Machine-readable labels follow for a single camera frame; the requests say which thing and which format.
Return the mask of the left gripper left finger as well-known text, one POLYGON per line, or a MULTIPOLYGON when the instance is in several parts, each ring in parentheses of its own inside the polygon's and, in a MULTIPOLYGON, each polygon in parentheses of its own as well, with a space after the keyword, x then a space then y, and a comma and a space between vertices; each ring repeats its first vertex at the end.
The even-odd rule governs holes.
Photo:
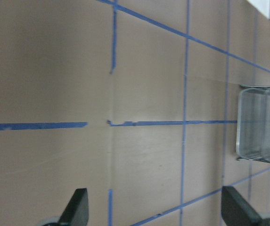
POLYGON ((60 226, 86 226, 88 221, 88 191, 87 188, 78 188, 59 218, 58 224, 60 226))

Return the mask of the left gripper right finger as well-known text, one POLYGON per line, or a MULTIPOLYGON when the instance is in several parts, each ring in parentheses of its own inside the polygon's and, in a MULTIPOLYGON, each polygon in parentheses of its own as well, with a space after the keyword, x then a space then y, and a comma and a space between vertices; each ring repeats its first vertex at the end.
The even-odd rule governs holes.
POLYGON ((262 218, 232 186, 221 191, 221 216, 227 226, 258 226, 262 218))

